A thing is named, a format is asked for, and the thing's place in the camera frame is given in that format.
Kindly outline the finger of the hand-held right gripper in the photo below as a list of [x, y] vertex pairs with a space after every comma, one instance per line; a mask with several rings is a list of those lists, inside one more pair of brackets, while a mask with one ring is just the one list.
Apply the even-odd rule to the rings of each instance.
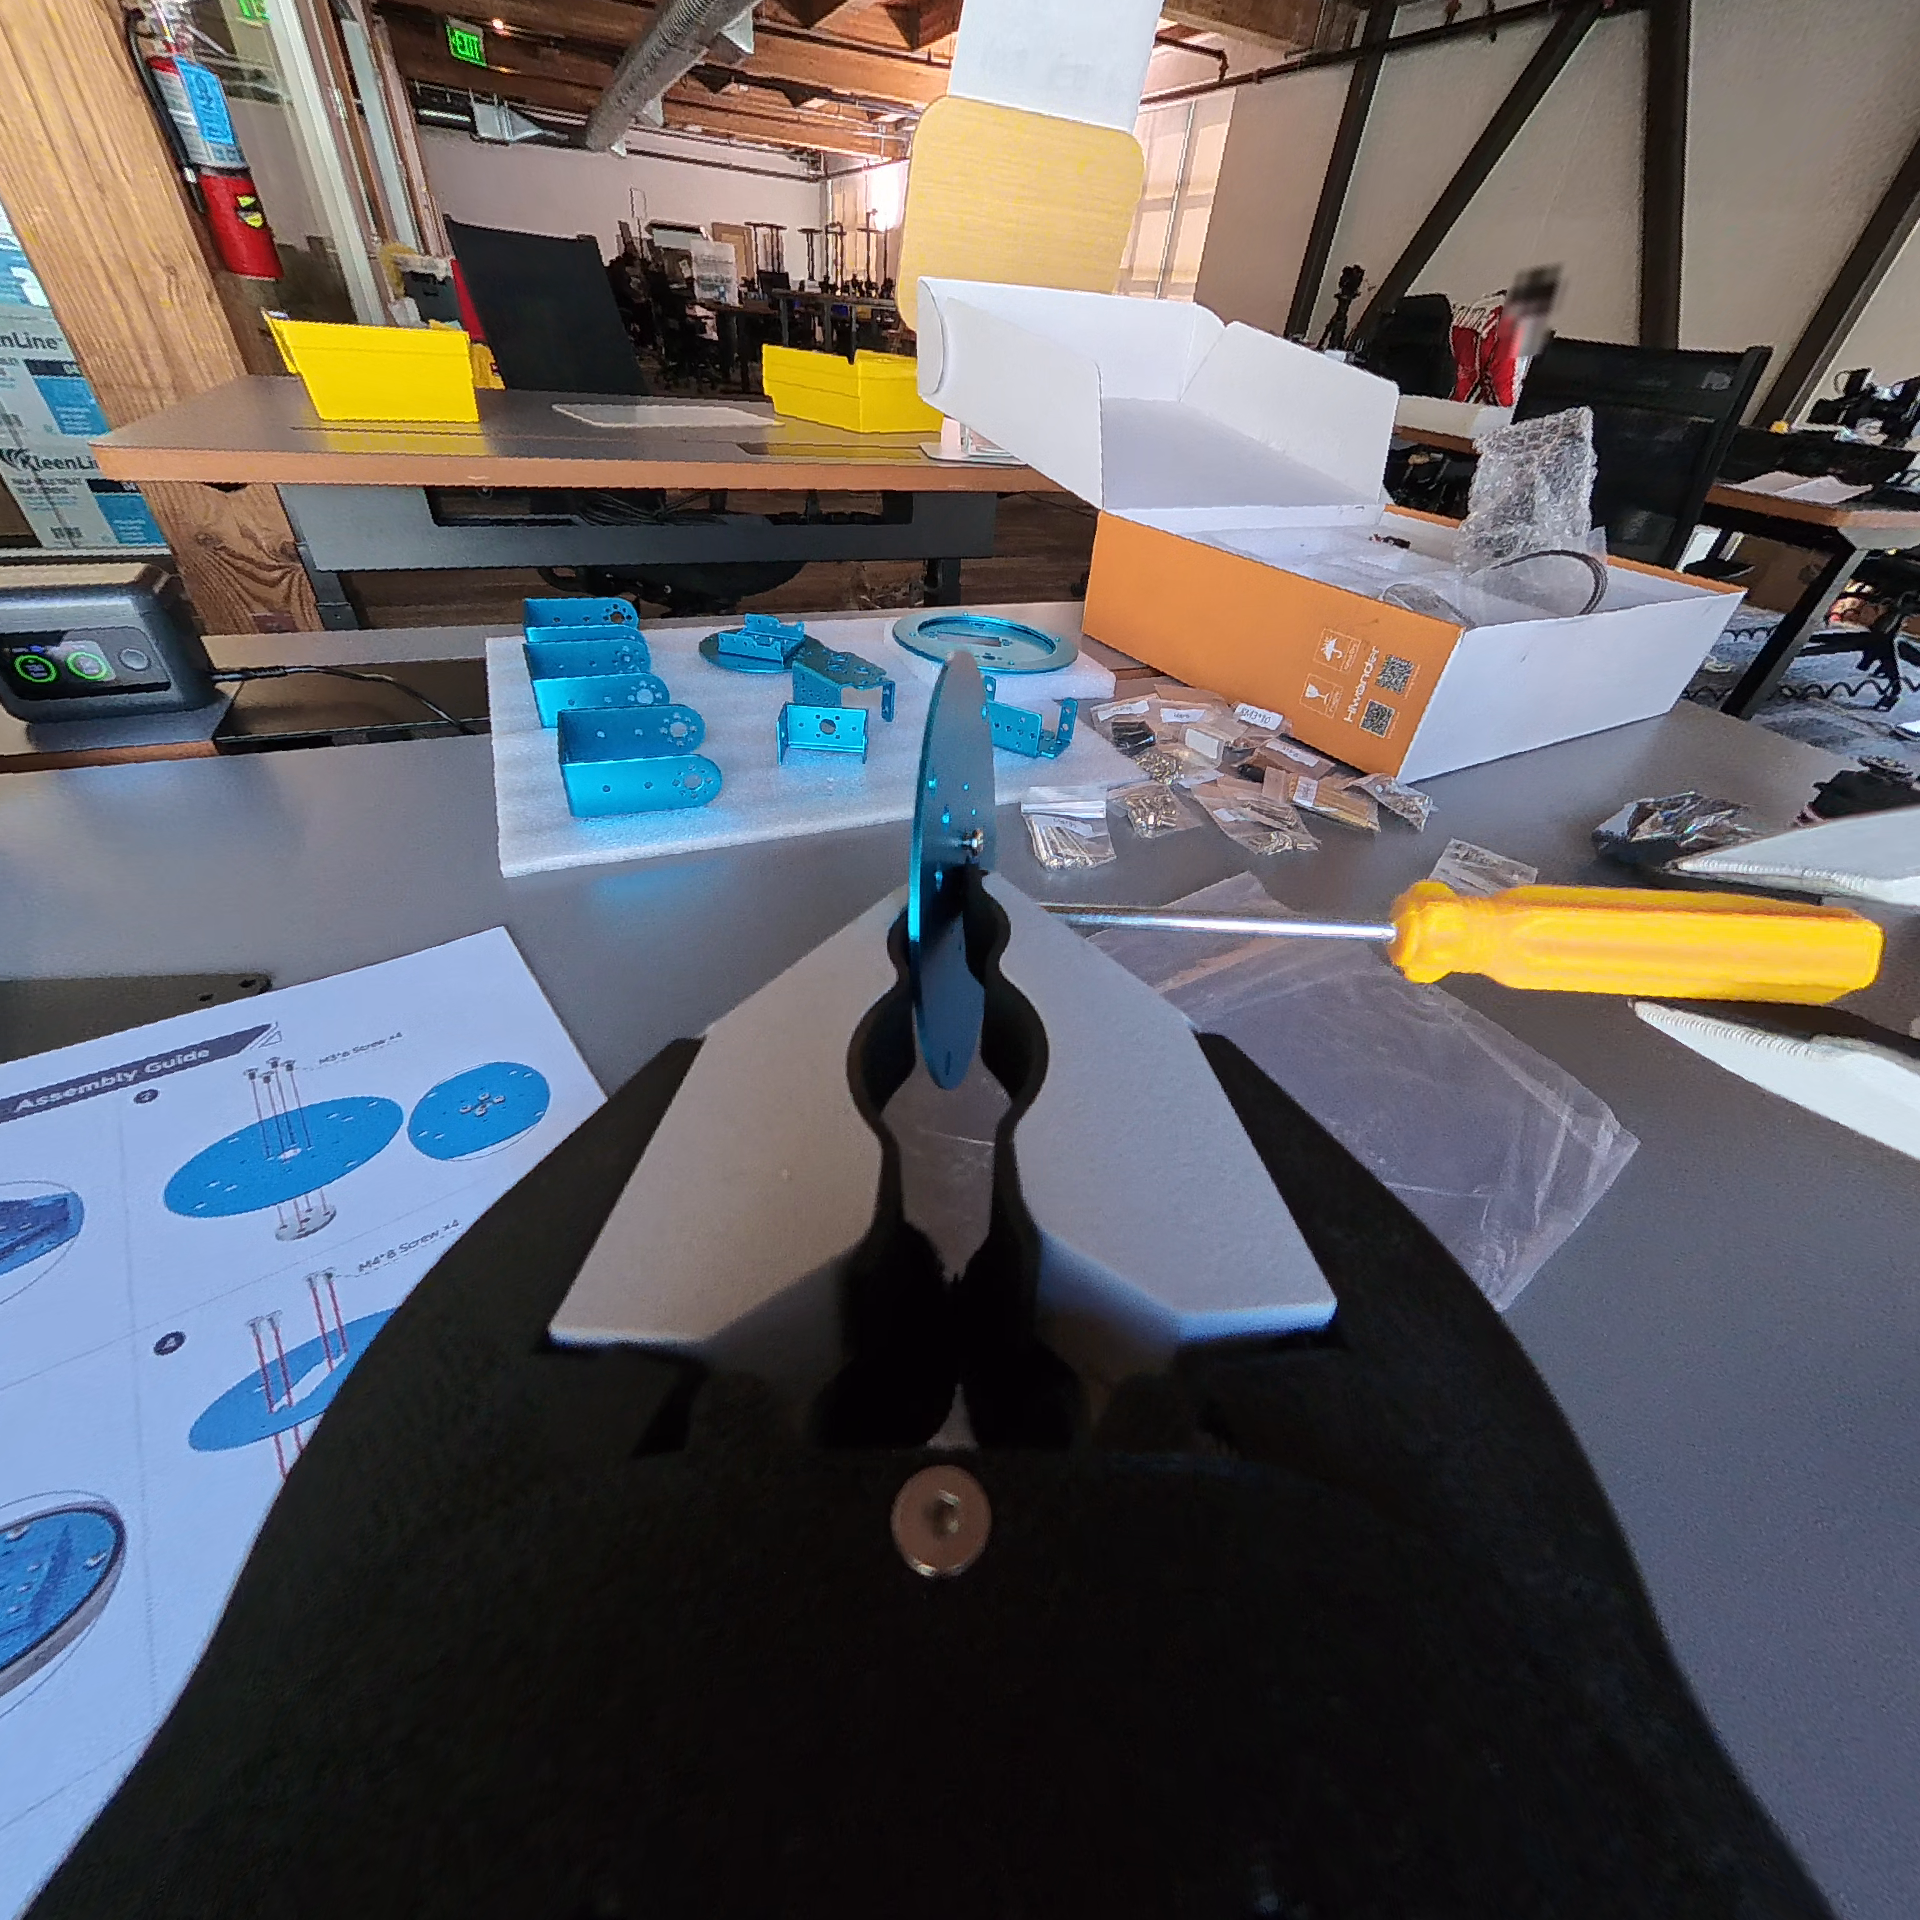
[[1753, 1087], [1919, 1159], [1919, 1064], [1893, 1044], [1839, 1032], [1797, 1032], [1651, 1001], [1635, 1001], [1632, 1013]]
[[1818, 898], [1919, 907], [1919, 808], [1848, 815], [1695, 853], [1677, 874]]

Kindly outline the yellow-handled screwdriver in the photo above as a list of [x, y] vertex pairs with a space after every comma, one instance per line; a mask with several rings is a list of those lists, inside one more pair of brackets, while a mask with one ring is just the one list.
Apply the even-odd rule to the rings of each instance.
[[1081, 929], [1373, 945], [1410, 983], [1523, 993], [1830, 1004], [1874, 984], [1885, 929], [1853, 911], [1726, 895], [1524, 885], [1410, 887], [1383, 925], [1138, 907], [1049, 912]]

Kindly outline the blue round metal plate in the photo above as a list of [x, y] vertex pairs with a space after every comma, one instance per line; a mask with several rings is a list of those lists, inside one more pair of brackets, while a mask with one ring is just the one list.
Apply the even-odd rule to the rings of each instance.
[[906, 948], [920, 1055], [944, 1091], [963, 1085], [987, 1013], [968, 950], [974, 881], [997, 862], [991, 691], [971, 653], [941, 668], [926, 708], [908, 872]]

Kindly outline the wood-edged grey desk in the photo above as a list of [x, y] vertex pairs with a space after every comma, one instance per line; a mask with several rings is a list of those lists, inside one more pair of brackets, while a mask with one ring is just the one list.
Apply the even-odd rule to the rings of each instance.
[[326, 425], [298, 380], [247, 377], [99, 439], [108, 478], [194, 510], [272, 495], [326, 629], [375, 575], [610, 575], [908, 564], [935, 604], [1073, 600], [1092, 512], [1027, 469], [942, 463], [745, 399], [485, 393], [474, 425]]

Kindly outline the pile of small screw bags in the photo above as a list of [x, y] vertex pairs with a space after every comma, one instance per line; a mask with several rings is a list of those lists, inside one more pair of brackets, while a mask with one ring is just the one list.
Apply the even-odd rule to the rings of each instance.
[[1021, 805], [1044, 868], [1092, 868], [1121, 844], [1207, 826], [1260, 860], [1306, 857], [1343, 835], [1423, 833], [1432, 819], [1429, 792], [1308, 749], [1273, 710], [1178, 683], [1123, 684], [1092, 705], [1091, 729], [1130, 777], [1101, 792], [1044, 789]]

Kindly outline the bubble wrap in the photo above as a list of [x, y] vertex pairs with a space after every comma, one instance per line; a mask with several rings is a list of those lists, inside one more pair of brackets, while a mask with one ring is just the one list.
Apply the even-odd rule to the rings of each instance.
[[1453, 551], [1461, 573], [1552, 555], [1606, 563], [1606, 536], [1593, 520], [1598, 460], [1589, 406], [1497, 425], [1474, 445], [1478, 465]]

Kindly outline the orange and white cardboard box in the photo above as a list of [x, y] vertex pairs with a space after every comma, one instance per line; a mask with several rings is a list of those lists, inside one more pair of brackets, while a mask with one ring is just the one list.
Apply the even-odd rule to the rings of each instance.
[[1473, 589], [1383, 492], [1398, 391], [1190, 302], [925, 276], [920, 391], [1099, 510], [1085, 633], [1407, 781], [1661, 717], [1738, 589]]

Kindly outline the black metal plate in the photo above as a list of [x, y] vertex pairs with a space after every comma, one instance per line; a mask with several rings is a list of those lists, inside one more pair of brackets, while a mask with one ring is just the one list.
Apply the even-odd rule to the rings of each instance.
[[266, 973], [2, 978], [0, 1061], [86, 1044], [202, 1008], [266, 995]]

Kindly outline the grey portable power station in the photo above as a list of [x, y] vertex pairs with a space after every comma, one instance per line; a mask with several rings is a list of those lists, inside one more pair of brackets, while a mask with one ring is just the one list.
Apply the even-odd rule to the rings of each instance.
[[227, 705], [168, 568], [5, 567], [6, 756], [207, 749]]

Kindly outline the stack of printed cardboard boxes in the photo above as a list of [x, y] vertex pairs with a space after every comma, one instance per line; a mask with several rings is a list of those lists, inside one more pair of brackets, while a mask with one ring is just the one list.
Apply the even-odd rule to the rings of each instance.
[[107, 433], [72, 343], [2, 219], [2, 480], [48, 555], [166, 551], [145, 495], [99, 469], [92, 443]]

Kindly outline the yellow rounded sign board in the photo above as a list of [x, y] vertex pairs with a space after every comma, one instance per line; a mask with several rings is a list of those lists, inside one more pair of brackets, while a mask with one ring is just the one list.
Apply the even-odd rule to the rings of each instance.
[[923, 276], [1112, 295], [1140, 203], [1128, 130], [958, 95], [931, 102], [908, 163], [897, 302]]

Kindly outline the grey finned ceiling tube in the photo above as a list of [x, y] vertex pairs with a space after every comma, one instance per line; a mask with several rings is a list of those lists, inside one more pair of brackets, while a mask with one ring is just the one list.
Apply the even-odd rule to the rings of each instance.
[[661, 130], [662, 101], [695, 68], [729, 72], [757, 55], [755, 3], [668, 3], [624, 52], [589, 116], [580, 145], [589, 152], [624, 152], [634, 125]]

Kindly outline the white card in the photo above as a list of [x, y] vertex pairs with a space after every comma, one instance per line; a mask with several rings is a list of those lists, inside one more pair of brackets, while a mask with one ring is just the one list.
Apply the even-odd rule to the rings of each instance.
[[964, 3], [948, 92], [1133, 132], [1161, 3]]

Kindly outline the wooden pillar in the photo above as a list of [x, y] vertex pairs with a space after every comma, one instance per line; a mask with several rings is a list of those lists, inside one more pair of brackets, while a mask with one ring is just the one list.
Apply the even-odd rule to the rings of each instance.
[[[280, 368], [266, 280], [219, 268], [151, 109], [116, 3], [2, 7], [2, 194], [12, 229], [120, 429]], [[145, 488], [212, 634], [323, 629], [277, 488]]]

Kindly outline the dark blue perforated bracket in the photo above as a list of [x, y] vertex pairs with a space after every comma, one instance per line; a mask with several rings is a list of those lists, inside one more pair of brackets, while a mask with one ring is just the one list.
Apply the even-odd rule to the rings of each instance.
[[878, 695], [878, 714], [884, 723], [897, 718], [897, 681], [875, 661], [862, 654], [827, 646], [807, 636], [789, 663], [793, 697], [801, 708], [841, 708], [845, 692]]

